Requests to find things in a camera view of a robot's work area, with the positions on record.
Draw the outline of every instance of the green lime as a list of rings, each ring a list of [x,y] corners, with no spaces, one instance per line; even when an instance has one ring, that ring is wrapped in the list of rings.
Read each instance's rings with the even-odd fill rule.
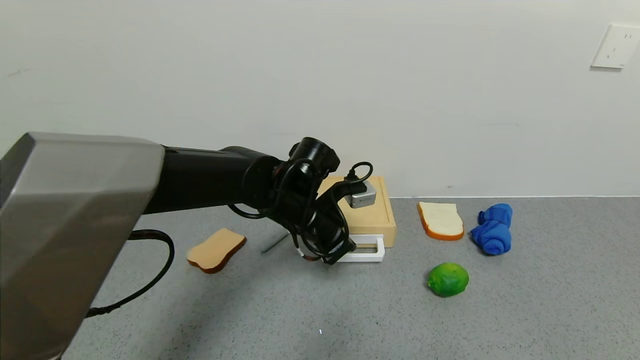
[[[457,295],[467,287],[469,273],[456,263],[442,263],[432,269],[427,286],[441,297]]]

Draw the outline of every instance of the white wall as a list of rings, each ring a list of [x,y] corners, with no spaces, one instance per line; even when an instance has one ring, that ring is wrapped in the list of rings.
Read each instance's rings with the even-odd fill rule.
[[[4,0],[0,153],[37,130],[284,158],[309,135],[396,196],[640,195],[640,53],[589,69],[612,22],[640,1]]]

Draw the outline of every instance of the bread slice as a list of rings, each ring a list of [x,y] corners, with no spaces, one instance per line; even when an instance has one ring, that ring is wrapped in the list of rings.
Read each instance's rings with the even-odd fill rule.
[[[215,274],[246,243],[246,238],[223,227],[203,243],[191,248],[187,261],[207,274]]]
[[[429,237],[438,240],[459,240],[465,234],[462,219],[455,204],[418,203],[422,226]]]

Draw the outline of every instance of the electrical socket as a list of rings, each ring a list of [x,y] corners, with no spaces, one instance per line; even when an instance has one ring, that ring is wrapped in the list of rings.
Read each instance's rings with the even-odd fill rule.
[[[591,66],[622,69],[631,59],[639,42],[640,28],[609,25]]]

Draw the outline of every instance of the rolled blue cloth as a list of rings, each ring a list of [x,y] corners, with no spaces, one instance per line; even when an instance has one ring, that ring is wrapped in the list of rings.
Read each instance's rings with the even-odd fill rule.
[[[509,204],[496,204],[478,214],[478,226],[471,230],[471,237],[485,253],[500,255],[511,250],[511,217]]]

